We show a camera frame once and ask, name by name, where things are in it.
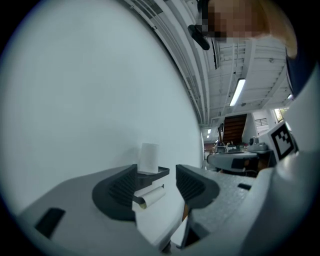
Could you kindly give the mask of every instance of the ceiling pipe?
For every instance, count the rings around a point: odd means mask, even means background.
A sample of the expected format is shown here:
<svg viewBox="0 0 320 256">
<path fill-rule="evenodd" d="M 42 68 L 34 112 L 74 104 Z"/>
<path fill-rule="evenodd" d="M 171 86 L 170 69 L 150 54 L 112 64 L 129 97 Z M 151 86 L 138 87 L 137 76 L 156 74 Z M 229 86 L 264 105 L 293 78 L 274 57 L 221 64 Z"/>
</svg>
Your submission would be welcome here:
<svg viewBox="0 0 320 256">
<path fill-rule="evenodd" d="M 228 87 L 228 92 L 227 92 L 226 97 L 225 97 L 225 102 L 224 102 L 224 106 L 223 106 L 223 109 L 221 111 L 221 114 L 224 113 L 224 110 L 225 110 L 225 107 L 226 107 L 226 104 L 227 104 L 227 100 L 228 100 L 228 95 L 230 93 L 231 84 L 232 84 L 232 81 L 233 81 L 233 78 L 234 78 L 234 64 L 235 64 L 235 44 L 233 43 L 232 44 L 232 64 L 231 64 L 231 75 L 230 75 L 229 87 Z"/>
<path fill-rule="evenodd" d="M 139 4 L 151 17 L 154 16 L 154 19 L 159 23 L 159 27 L 162 29 L 162 31 L 165 33 L 165 35 L 170 39 L 171 43 L 175 46 L 175 49 L 178 51 L 179 56 L 182 59 L 182 62 L 188 71 L 188 76 L 190 78 L 190 82 L 192 84 L 193 91 L 195 94 L 193 96 L 195 96 L 196 99 L 199 99 L 200 97 L 198 95 L 194 79 L 192 77 L 193 73 L 191 72 L 189 65 L 188 65 L 188 62 L 187 62 L 184 54 L 182 53 L 181 48 L 179 47 L 179 44 L 176 41 L 174 35 L 172 35 L 170 29 L 167 27 L 167 25 L 164 23 L 164 21 L 161 19 L 161 17 L 159 17 L 159 15 L 144 0 L 135 0 L 135 2 L 137 4 Z M 151 10 L 153 15 L 150 13 L 150 11 L 143 4 L 141 4 L 141 2 Z"/>
<path fill-rule="evenodd" d="M 222 95 L 222 91 L 223 91 L 222 71 L 223 71 L 223 68 L 222 68 L 222 63 L 221 63 L 220 72 L 219 72 L 220 73 L 220 90 L 219 90 L 220 91 L 220 97 L 219 97 L 219 111 L 218 111 L 218 115 L 220 114 L 220 116 L 221 116 L 221 112 L 220 112 L 221 95 Z M 211 119 L 210 125 L 211 126 L 213 125 L 213 119 Z"/>
<path fill-rule="evenodd" d="M 167 50 L 169 51 L 170 55 L 172 56 L 174 62 L 175 62 L 176 65 L 177 65 L 178 69 L 180 70 L 180 73 L 181 73 L 181 75 L 182 75 L 182 78 L 183 78 L 183 80 L 184 80 L 184 82 L 185 82 L 185 84 L 186 84 L 186 86 L 187 86 L 187 90 L 188 90 L 188 92 L 189 92 L 189 94 L 190 94 L 190 96 L 191 96 L 193 105 L 194 105 L 194 107 L 195 107 L 195 109 L 196 109 L 196 111 L 197 111 L 197 114 L 198 114 L 198 116 L 199 116 L 199 121 L 200 121 L 200 123 L 202 123 L 202 115 L 201 115 L 201 112 L 200 112 L 198 103 L 196 102 L 196 99 L 195 99 L 195 97 L 194 97 L 194 95 L 193 95 L 193 92 L 192 92 L 192 90 L 191 90 L 191 88 L 190 88 L 190 85 L 189 85 L 188 80 L 187 80 L 187 78 L 186 78 L 186 76 L 185 76 L 185 74 L 184 74 L 184 71 L 183 71 L 182 67 L 180 66 L 177 58 L 175 57 L 172 49 L 171 49 L 170 46 L 168 45 L 167 41 L 165 40 L 165 38 L 163 37 L 163 35 L 159 32 L 159 30 L 155 27 L 155 25 L 153 24 L 153 22 L 145 15 L 145 13 L 144 13 L 143 11 L 141 11 L 141 10 L 139 9 L 139 7 L 136 6 L 135 3 L 133 3 L 131 0 L 124 0 L 124 1 L 125 1 L 127 4 L 130 5 L 130 8 L 131 8 L 131 9 L 134 9 L 135 11 L 137 11 L 137 12 L 141 15 L 141 17 L 149 24 L 149 26 L 153 28 L 154 32 L 159 36 L 159 38 L 161 39 L 161 41 L 163 42 L 163 44 L 165 45 L 165 47 L 166 47 Z"/>
<path fill-rule="evenodd" d="M 242 72 L 237 72 L 236 73 L 236 75 L 241 75 L 242 74 Z M 208 79 L 209 80 L 214 80 L 214 79 L 218 79 L 219 77 L 226 77 L 226 76 L 229 76 L 229 74 L 222 74 L 222 75 L 220 75 L 220 74 L 218 74 L 218 75 L 215 75 L 215 76 L 210 76 L 210 77 L 208 77 Z"/>
<path fill-rule="evenodd" d="M 182 28 L 181 24 L 178 22 L 177 18 L 171 11 L 171 9 L 168 7 L 168 5 L 163 0 L 153 0 L 163 11 L 163 13 L 167 16 L 168 20 L 172 23 L 173 27 L 176 29 L 177 34 L 180 36 L 183 45 L 187 51 L 187 53 L 192 53 L 192 47 L 188 41 L 187 35 L 184 32 L 184 29 Z M 198 85 L 199 93 L 200 93 L 200 100 L 201 100 L 201 106 L 202 106 L 202 114 L 203 114 L 203 121 L 206 122 L 206 115 L 205 115 L 205 101 L 204 101 L 204 92 L 201 85 L 201 79 L 200 79 L 200 72 L 198 69 L 198 65 L 196 62 L 196 57 L 193 54 L 189 54 L 189 59 L 192 65 L 192 68 L 194 70 L 195 80 Z"/>
<path fill-rule="evenodd" d="M 177 10 L 179 10 L 179 13 L 181 14 L 181 18 L 184 21 L 184 24 L 181 24 L 183 26 L 185 26 L 185 28 L 187 29 L 189 25 L 194 25 L 196 23 L 196 20 L 194 18 L 191 18 L 189 13 L 188 13 L 188 6 L 184 1 L 172 1 L 173 5 L 175 6 L 175 8 Z M 205 51 L 200 47 L 199 44 L 197 44 L 196 41 L 192 40 L 193 45 L 195 47 L 195 49 L 197 50 L 199 59 L 200 59 L 200 63 L 201 63 L 201 71 L 202 71 L 202 75 L 204 78 L 204 89 L 205 89 L 205 101 L 206 101 L 206 120 L 205 123 L 209 124 L 209 120 L 210 120 L 210 97 L 209 97 L 209 79 L 208 79 L 208 70 L 207 70 L 207 62 L 206 62 L 206 55 L 205 55 Z"/>
</svg>

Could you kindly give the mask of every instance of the fluorescent light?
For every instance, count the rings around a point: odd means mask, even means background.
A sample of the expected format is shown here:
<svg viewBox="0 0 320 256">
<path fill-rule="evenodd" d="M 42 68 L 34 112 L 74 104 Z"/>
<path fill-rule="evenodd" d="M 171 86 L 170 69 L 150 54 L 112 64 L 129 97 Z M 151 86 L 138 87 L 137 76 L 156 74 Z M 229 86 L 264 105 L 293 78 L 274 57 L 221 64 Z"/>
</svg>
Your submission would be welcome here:
<svg viewBox="0 0 320 256">
<path fill-rule="evenodd" d="M 240 78 L 238 80 L 237 85 L 236 85 L 236 89 L 235 89 L 235 93 L 234 93 L 233 98 L 230 103 L 230 107 L 233 107 L 234 105 L 236 105 L 236 102 L 240 96 L 240 93 L 241 93 L 242 89 L 244 88 L 245 82 L 246 82 L 246 79 L 244 79 L 244 78 Z"/>
</svg>

